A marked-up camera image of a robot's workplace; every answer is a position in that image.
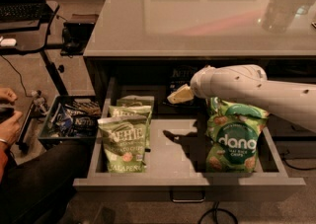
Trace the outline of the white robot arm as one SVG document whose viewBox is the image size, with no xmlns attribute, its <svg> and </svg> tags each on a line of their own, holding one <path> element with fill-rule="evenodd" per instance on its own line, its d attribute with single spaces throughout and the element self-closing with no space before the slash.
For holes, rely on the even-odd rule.
<svg viewBox="0 0 316 224">
<path fill-rule="evenodd" d="M 316 131 L 316 86 L 303 83 L 271 81 L 258 65 L 221 68 L 205 66 L 168 96 L 171 104 L 194 97 L 218 97 L 225 101 L 252 105 Z"/>
</svg>

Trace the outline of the person's right hand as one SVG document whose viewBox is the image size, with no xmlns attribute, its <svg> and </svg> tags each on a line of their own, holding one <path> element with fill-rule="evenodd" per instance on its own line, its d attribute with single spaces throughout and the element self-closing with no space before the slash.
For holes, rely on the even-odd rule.
<svg viewBox="0 0 316 224">
<path fill-rule="evenodd" d="M 18 96 L 11 88 L 0 88 L 0 103 L 13 105 Z"/>
</svg>

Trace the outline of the person's left hand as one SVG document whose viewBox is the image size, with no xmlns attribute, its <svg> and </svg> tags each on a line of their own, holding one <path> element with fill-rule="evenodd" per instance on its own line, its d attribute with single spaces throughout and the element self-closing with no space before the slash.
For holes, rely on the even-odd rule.
<svg viewBox="0 0 316 224">
<path fill-rule="evenodd" d="M 22 113 L 15 111 L 13 115 L 0 124 L 0 147 L 3 150 L 10 148 L 18 139 L 20 134 L 19 120 Z"/>
</svg>

